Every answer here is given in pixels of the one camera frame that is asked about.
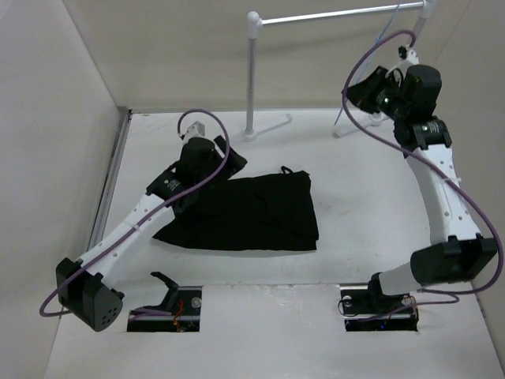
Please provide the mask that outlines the black trousers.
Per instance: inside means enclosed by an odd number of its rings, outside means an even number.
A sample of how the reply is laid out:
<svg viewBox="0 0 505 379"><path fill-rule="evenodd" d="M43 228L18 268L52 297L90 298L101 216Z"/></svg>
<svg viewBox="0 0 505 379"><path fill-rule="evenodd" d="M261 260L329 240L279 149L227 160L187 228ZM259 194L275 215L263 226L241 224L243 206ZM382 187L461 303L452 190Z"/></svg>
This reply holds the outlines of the black trousers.
<svg viewBox="0 0 505 379"><path fill-rule="evenodd" d="M154 238L196 250L313 251L319 231L311 179L283 167L203 188Z"/></svg>

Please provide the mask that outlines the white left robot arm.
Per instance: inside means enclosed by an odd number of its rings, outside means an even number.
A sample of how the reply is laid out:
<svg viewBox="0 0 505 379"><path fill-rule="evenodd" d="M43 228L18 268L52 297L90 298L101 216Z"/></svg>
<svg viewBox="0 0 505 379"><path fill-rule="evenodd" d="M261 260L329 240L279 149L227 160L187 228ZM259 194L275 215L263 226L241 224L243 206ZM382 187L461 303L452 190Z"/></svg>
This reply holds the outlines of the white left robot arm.
<svg viewBox="0 0 505 379"><path fill-rule="evenodd" d="M129 261L202 189L225 182L246 164L221 136L189 138L179 159L147 186L131 213L107 237L77 260L60 261L55 269L60 304L93 331L108 328L122 310L124 295L115 285Z"/></svg>

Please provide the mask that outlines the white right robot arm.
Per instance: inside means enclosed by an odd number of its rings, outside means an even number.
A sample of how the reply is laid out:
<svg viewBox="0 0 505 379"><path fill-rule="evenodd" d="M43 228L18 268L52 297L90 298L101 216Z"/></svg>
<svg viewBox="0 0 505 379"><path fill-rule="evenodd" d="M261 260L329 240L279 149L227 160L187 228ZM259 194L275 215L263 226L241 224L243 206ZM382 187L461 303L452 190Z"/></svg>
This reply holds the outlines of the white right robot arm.
<svg viewBox="0 0 505 379"><path fill-rule="evenodd" d="M417 180L425 204L430 245L412 253L397 268L376 273L366 292L368 307L378 313L395 302L396 295L427 291L442 283L473 280L493 258L503 269L503 245L486 215L481 215L491 237L483 237L468 213L476 203L461 189L453 164L452 139L445 122L433 112L442 88L440 72L427 65L406 69L401 82L377 67L362 82L345 84L342 101L369 114L382 112L394 122L396 142Z"/></svg>

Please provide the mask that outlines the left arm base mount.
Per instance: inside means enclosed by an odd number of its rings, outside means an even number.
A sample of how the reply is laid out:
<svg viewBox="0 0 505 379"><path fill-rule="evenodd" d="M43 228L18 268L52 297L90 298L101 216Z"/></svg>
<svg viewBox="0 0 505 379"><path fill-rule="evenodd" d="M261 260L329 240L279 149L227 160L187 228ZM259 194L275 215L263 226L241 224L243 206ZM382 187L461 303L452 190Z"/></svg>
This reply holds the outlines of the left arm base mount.
<svg viewBox="0 0 505 379"><path fill-rule="evenodd" d="M129 313L127 332L199 332L203 299L202 286L180 286L161 272L151 276L166 286L160 304L142 306Z"/></svg>

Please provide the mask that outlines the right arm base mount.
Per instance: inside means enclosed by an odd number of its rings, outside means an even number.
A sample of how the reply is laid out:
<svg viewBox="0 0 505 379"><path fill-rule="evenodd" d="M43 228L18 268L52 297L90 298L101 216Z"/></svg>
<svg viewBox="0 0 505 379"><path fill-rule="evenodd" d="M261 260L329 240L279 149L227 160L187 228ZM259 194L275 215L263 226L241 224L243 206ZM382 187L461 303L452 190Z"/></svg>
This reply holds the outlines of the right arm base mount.
<svg viewBox="0 0 505 379"><path fill-rule="evenodd" d="M364 284L340 287L338 310L347 332L416 332L419 321L410 294L373 299Z"/></svg>

